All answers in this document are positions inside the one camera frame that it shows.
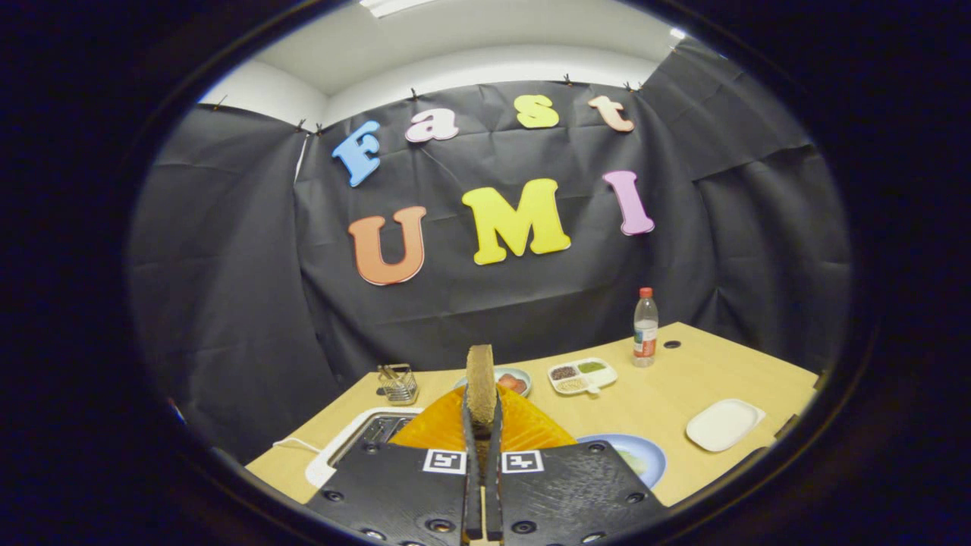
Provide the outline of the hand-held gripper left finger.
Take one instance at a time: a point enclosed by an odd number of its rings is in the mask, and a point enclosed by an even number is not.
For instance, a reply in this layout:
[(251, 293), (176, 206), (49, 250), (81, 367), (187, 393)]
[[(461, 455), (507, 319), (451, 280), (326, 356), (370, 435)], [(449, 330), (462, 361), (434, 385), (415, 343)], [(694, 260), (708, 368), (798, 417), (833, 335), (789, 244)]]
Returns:
[(481, 476), (466, 395), (459, 450), (353, 445), (306, 508), (386, 545), (468, 545), (483, 538)]

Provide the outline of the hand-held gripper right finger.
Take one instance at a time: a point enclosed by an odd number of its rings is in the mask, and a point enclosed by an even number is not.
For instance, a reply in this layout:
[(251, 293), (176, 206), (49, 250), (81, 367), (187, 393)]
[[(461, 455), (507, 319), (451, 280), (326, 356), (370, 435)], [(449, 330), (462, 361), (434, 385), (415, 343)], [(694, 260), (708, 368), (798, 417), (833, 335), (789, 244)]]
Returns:
[(501, 545), (604, 544), (659, 522), (668, 509), (607, 441), (508, 450), (526, 398), (499, 388), (485, 467), (485, 538)]

